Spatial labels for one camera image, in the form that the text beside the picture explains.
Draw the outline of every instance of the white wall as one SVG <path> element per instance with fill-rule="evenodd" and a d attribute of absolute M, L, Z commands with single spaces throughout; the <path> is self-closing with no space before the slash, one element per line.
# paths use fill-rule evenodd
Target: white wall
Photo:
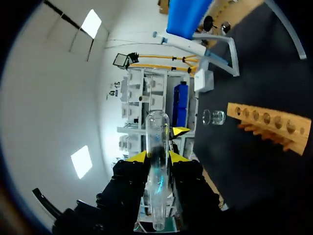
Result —
<path fill-rule="evenodd" d="M 48 227 L 53 220 L 31 191 L 39 188 L 61 211 L 77 199 L 95 205 L 109 181 L 99 138 L 97 78 L 105 35 L 91 38 L 42 5 L 16 40 L 2 78 L 1 144 L 9 173 L 31 210 Z M 87 145 L 93 167 L 79 179 L 70 156 Z"/>
<path fill-rule="evenodd" d="M 159 13 L 157 0 L 124 0 L 115 19 L 104 52 L 102 72 L 99 84 L 99 115 L 103 155 L 107 165 L 116 157 L 120 157 L 118 141 L 122 135 L 117 133 L 117 126 L 124 126 L 121 118 L 121 102 L 119 98 L 107 95 L 110 85 L 121 81 L 127 75 L 125 70 L 113 66 L 118 53 L 157 54 L 168 56 L 188 56 L 190 54 L 174 47 L 160 45 L 160 38 L 153 38 L 152 33 L 163 32 L 167 27 L 167 15 Z M 160 64 L 167 66 L 188 67 L 181 61 L 166 59 L 139 59 L 140 63 Z"/>

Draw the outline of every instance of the light fixture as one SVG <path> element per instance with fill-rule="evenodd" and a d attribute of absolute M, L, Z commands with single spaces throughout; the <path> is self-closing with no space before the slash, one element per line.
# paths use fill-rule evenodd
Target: light fixture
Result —
<path fill-rule="evenodd" d="M 113 62 L 113 65 L 126 70 L 128 69 L 129 65 L 138 63 L 139 62 L 138 58 L 139 58 L 139 54 L 136 52 L 130 53 L 128 55 L 118 53 Z"/>
<path fill-rule="evenodd" d="M 74 153 L 71 156 L 71 159 L 79 179 L 81 179 L 92 168 L 92 162 L 87 145 Z"/>
<path fill-rule="evenodd" d="M 102 21 L 99 16 L 92 9 L 84 20 L 82 29 L 94 39 L 97 35 L 101 22 Z"/>

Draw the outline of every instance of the white box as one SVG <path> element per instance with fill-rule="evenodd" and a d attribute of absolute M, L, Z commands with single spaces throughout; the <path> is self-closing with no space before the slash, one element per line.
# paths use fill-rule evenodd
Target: white box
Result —
<path fill-rule="evenodd" d="M 210 70 L 199 70 L 195 74 L 195 92 L 208 92 L 214 89 L 214 75 Z"/>

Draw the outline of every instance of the small glass beaker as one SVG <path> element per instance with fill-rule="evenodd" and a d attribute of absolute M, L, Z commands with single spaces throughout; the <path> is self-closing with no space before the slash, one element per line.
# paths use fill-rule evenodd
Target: small glass beaker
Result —
<path fill-rule="evenodd" d="M 226 115 L 224 111 L 214 110 L 210 111 L 208 109 L 204 110 L 202 121 L 205 126 L 208 124 L 212 125 L 223 125 L 226 119 Z"/>

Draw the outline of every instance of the white shelving unit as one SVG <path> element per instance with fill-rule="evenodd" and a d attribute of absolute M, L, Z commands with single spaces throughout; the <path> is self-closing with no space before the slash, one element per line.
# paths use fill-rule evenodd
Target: white shelving unit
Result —
<path fill-rule="evenodd" d="M 190 93 L 193 91 L 190 88 L 191 77 L 188 74 L 186 74 L 185 72 L 180 72 L 180 71 L 165 71 L 165 70 L 141 68 L 141 69 L 130 70 L 128 78 L 130 78 L 130 76 L 131 76 L 130 74 L 133 70 L 141 71 L 140 87 L 139 87 L 140 95 L 144 95 L 144 92 L 145 92 L 144 91 L 144 83 L 145 83 L 144 77 L 145 77 L 145 75 L 146 76 L 159 75 L 159 76 L 164 77 L 164 86 L 163 86 L 163 95 L 162 95 L 163 96 L 163 109 L 162 110 L 164 112 L 165 112 L 165 108 L 166 108 L 166 95 L 167 95 L 168 78 L 172 77 L 171 79 L 174 79 L 175 77 L 183 77 L 183 81 L 186 82 L 186 84 L 188 85 L 188 88 L 189 88 L 188 89 L 187 108 L 186 108 L 187 113 L 189 113 Z M 152 100 L 152 98 L 151 98 L 152 97 L 151 96 L 152 95 L 152 89 L 150 89 L 150 92 L 148 93 L 148 95 L 150 96 L 150 102 L 149 102 L 149 107 L 150 107 L 151 106 L 151 100 Z M 195 96 L 193 98 L 196 99 L 196 107 L 195 107 L 195 113 L 194 113 L 195 127 L 190 132 L 179 137 L 180 138 L 180 147 L 179 147 L 179 153 L 180 154 L 184 153 L 186 139 L 195 137 L 195 129 L 196 129 L 196 125 L 197 125 L 196 114 L 198 112 L 198 94 L 195 94 Z M 138 103 L 139 103 L 139 110 L 142 111 L 143 104 L 142 104 L 142 102 L 138 102 Z M 118 133 L 126 133 L 126 134 L 137 134 L 140 136 L 144 136 L 146 134 L 146 132 L 144 129 L 144 125 L 143 125 L 144 120 L 142 119 L 142 117 L 143 117 L 143 115 L 141 112 L 141 113 L 139 113 L 139 117 L 138 117 L 138 125 L 137 124 L 126 124 L 124 127 L 118 127 L 117 132 Z M 187 126 L 188 118 L 189 118 L 189 115 L 187 115 L 185 126 Z"/>

